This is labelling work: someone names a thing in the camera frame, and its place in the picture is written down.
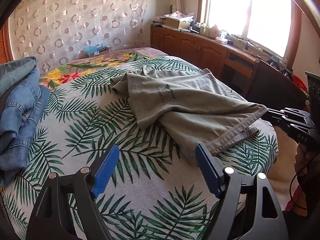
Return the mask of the person's right hand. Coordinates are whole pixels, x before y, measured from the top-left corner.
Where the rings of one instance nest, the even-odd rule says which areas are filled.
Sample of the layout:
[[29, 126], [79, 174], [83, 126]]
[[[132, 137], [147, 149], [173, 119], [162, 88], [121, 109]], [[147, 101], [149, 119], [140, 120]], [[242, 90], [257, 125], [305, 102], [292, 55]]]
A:
[[298, 144], [294, 168], [298, 176], [319, 174], [319, 153], [309, 152], [304, 145]]

